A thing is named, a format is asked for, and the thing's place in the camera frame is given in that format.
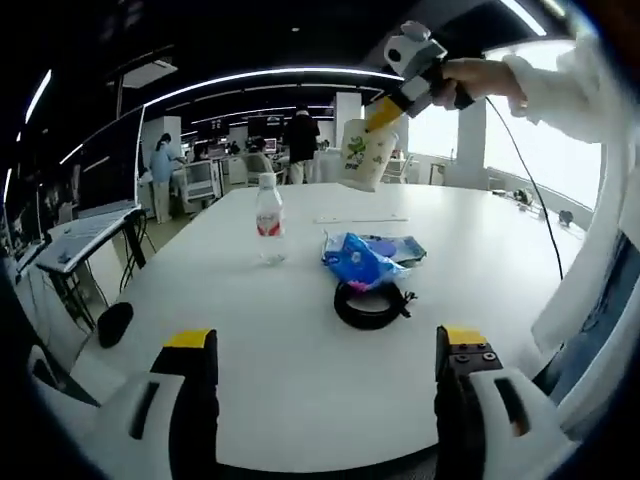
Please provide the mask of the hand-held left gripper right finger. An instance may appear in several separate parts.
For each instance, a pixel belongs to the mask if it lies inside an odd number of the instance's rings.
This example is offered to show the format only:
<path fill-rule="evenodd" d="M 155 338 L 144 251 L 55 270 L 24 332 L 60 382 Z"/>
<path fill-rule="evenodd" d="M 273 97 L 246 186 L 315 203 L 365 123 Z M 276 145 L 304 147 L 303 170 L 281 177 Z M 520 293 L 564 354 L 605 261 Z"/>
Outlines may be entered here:
<path fill-rule="evenodd" d="M 437 479 L 547 479 L 577 448 L 556 406 L 477 330 L 436 331 Z"/>

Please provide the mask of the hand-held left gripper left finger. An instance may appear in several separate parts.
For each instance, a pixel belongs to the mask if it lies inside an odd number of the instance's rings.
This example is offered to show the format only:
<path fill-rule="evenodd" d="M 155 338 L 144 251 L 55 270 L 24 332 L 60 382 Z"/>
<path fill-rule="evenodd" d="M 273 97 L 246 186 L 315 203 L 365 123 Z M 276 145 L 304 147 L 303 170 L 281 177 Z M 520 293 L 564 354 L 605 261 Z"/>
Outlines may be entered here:
<path fill-rule="evenodd" d="M 219 416 L 217 332 L 184 331 L 151 369 L 101 405 L 97 466 L 107 479 L 213 479 Z"/>

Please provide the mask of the person's right hand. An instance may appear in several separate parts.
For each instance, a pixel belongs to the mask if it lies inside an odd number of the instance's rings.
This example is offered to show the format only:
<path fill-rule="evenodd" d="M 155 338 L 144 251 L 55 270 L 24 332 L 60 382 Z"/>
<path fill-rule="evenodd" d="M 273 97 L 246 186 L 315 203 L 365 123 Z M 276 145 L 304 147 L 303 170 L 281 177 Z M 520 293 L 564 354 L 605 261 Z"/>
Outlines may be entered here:
<path fill-rule="evenodd" d="M 501 61 L 455 59 L 442 67 L 444 86 L 433 103 L 447 110 L 455 108 L 456 88 L 462 86 L 473 100 L 495 95 L 507 98 L 517 106 L 526 105 L 527 96 L 509 66 Z"/>

